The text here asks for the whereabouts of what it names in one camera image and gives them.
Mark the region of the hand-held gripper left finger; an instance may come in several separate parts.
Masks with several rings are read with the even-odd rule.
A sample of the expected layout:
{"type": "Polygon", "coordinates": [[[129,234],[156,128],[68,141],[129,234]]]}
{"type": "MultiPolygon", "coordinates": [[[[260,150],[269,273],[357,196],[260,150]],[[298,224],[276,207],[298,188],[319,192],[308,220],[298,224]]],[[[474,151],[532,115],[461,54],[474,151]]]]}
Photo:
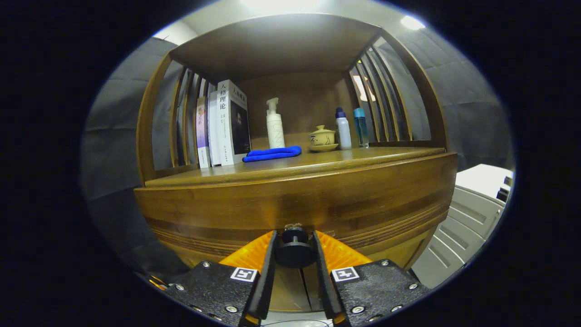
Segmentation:
{"type": "Polygon", "coordinates": [[[199,262],[165,294],[212,323],[258,327],[269,311],[277,247],[278,232],[267,232],[219,262],[199,262]]]}

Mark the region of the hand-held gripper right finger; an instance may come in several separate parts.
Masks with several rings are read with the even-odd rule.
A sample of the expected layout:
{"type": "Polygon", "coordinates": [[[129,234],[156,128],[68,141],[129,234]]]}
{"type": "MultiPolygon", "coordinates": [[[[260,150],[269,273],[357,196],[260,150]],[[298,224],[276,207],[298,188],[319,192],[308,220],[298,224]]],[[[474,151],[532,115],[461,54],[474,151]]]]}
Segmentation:
{"type": "Polygon", "coordinates": [[[322,308],[334,327],[375,327],[430,294],[391,259],[373,261],[319,231],[312,242],[322,308]]]}

